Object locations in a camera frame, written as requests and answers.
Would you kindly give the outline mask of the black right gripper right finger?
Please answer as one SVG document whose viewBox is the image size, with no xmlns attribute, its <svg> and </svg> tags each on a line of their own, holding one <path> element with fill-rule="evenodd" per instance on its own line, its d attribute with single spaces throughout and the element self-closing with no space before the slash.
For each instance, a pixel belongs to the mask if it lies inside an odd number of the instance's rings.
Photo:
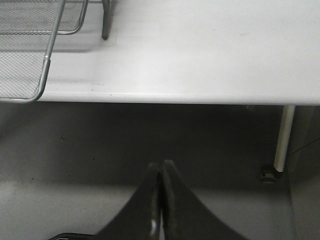
<svg viewBox="0 0 320 240">
<path fill-rule="evenodd" d="M 175 163 L 161 166 L 162 219 L 166 240 L 245 240 L 213 214 L 185 184 Z"/>
</svg>

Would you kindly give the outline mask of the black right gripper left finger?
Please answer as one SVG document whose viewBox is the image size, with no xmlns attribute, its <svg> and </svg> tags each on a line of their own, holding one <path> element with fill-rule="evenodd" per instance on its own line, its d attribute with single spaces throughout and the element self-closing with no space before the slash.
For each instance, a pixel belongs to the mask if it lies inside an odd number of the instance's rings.
<svg viewBox="0 0 320 240">
<path fill-rule="evenodd" d="M 150 163 L 142 183 L 95 240 L 158 240 L 160 238 L 160 175 Z"/>
</svg>

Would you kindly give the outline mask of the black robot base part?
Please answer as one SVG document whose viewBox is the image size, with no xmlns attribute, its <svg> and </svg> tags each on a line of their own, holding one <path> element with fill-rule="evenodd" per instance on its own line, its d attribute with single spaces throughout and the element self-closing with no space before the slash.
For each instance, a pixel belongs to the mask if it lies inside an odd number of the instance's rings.
<svg viewBox="0 0 320 240">
<path fill-rule="evenodd" d="M 51 237 L 49 240 L 91 240 L 94 236 L 94 234 L 66 232 Z"/>
</svg>

